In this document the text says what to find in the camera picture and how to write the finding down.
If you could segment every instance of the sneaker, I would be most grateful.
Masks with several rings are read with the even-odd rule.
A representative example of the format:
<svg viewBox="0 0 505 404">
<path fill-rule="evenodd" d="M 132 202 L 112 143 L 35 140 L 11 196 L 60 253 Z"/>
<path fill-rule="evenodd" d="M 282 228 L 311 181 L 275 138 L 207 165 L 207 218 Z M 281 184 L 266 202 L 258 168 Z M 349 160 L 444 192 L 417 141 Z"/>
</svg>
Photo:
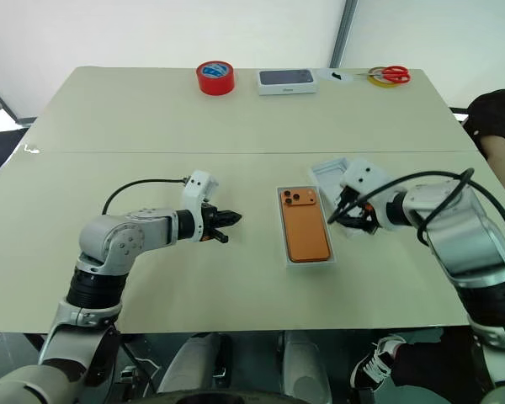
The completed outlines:
<svg viewBox="0 0 505 404">
<path fill-rule="evenodd" d="M 391 375 L 391 367 L 395 360 L 391 354 L 385 350 L 385 343 L 393 341 L 395 343 L 406 343 L 406 340 L 398 335 L 390 335 L 378 341 L 376 349 L 371 351 L 361 361 L 355 365 L 350 378 L 352 389 L 370 388 L 376 391 L 383 384 L 385 379 Z"/>
</svg>

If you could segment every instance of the scissors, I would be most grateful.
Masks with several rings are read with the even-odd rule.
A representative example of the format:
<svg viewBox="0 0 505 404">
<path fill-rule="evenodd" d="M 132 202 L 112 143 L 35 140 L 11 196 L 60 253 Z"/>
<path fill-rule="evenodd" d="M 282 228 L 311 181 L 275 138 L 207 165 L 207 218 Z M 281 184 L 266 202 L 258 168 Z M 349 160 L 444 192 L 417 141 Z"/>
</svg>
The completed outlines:
<svg viewBox="0 0 505 404">
<path fill-rule="evenodd" d="M 404 66 L 389 66 L 384 67 L 381 70 L 375 70 L 373 72 L 362 74 L 365 76 L 383 78 L 389 82 L 395 82 L 397 84 L 403 84 L 404 82 L 409 82 L 411 80 L 410 72 Z"/>
</svg>

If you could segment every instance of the orange phone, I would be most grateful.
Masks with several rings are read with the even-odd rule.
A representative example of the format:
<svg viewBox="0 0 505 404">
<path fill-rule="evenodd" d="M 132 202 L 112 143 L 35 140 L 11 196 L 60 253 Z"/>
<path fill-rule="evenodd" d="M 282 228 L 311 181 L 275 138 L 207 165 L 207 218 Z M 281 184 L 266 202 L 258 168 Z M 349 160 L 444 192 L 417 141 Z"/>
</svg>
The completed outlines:
<svg viewBox="0 0 505 404">
<path fill-rule="evenodd" d="M 280 195 L 288 257 L 294 263 L 331 256 L 320 201 L 312 188 L 288 188 Z"/>
</svg>

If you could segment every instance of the yellow tape roll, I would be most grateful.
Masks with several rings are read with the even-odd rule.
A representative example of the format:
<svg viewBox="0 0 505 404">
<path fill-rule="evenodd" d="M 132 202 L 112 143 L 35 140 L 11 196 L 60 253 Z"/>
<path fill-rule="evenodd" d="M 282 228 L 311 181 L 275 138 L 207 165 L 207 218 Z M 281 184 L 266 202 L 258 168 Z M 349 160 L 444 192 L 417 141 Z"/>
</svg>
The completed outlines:
<svg viewBox="0 0 505 404">
<path fill-rule="evenodd" d="M 385 69 L 383 66 L 373 67 L 369 70 L 369 74 L 381 74 L 383 69 Z M 377 76 L 367 76 L 367 80 L 375 86 L 383 88 L 393 88 L 401 85 L 399 82 L 390 82 L 389 80 L 385 80 L 383 77 Z"/>
</svg>

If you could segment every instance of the person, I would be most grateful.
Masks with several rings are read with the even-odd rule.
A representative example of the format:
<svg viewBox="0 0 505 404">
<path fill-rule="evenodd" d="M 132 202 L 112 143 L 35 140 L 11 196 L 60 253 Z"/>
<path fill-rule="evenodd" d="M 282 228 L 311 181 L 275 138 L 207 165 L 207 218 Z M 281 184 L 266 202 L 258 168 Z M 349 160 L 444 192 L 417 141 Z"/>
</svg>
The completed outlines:
<svg viewBox="0 0 505 404">
<path fill-rule="evenodd" d="M 477 97 L 463 126 L 505 188 L 505 89 Z"/>
<path fill-rule="evenodd" d="M 469 327 L 446 327 L 439 343 L 408 344 L 398 335 L 382 338 L 353 368 L 352 389 L 377 391 L 393 383 L 431 390 L 452 404 L 477 404 L 485 395 L 471 354 Z"/>
</svg>

